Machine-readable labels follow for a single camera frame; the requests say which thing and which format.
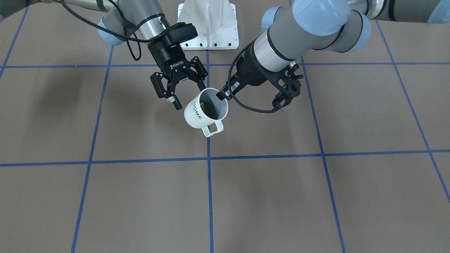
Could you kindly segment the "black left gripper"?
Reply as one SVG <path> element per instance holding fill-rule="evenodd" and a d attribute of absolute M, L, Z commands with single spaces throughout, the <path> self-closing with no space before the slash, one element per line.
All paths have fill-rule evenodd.
<path fill-rule="evenodd" d="M 219 100 L 231 100 L 233 96 L 241 91 L 246 85 L 259 86 L 269 81 L 272 85 L 278 85 L 274 72 L 270 72 L 262 67 L 256 58 L 252 44 L 246 45 L 235 58 L 234 65 L 236 72 L 234 82 L 226 84 L 216 93 Z"/>

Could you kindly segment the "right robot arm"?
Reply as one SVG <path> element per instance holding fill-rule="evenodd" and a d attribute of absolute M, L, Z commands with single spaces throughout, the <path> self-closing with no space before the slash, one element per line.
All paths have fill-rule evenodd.
<path fill-rule="evenodd" d="M 193 24 L 171 25 L 157 0 L 58 0 L 69 13 L 95 27 L 110 45 L 135 41 L 146 44 L 160 71 L 150 80 L 159 98 L 182 105 L 175 93 L 185 80 L 196 82 L 204 90 L 207 70 L 198 59 L 186 59 L 182 43 L 198 36 Z"/>

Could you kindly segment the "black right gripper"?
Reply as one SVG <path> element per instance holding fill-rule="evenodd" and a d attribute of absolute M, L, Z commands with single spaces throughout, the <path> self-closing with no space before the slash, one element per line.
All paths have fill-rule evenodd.
<path fill-rule="evenodd" d="M 197 36 L 193 24 L 176 23 L 162 31 L 148 44 L 153 59 L 162 71 L 151 75 L 153 88 L 158 98 L 166 99 L 176 110 L 181 110 L 182 104 L 175 94 L 176 84 L 172 84 L 169 79 L 188 78 L 197 84 L 199 91 L 206 89 L 207 69 L 198 56 L 189 62 L 180 45 Z"/>

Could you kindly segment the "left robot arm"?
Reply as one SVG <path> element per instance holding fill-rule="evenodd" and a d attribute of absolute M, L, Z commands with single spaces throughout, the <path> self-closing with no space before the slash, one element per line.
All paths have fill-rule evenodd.
<path fill-rule="evenodd" d="M 269 81 L 280 108 L 300 93 L 295 60 L 308 50 L 354 52 L 371 35 L 371 20 L 449 23 L 448 0 L 295 0 L 272 7 L 262 19 L 262 34 L 238 56 L 236 73 L 217 93 L 231 100 L 247 85 Z"/>

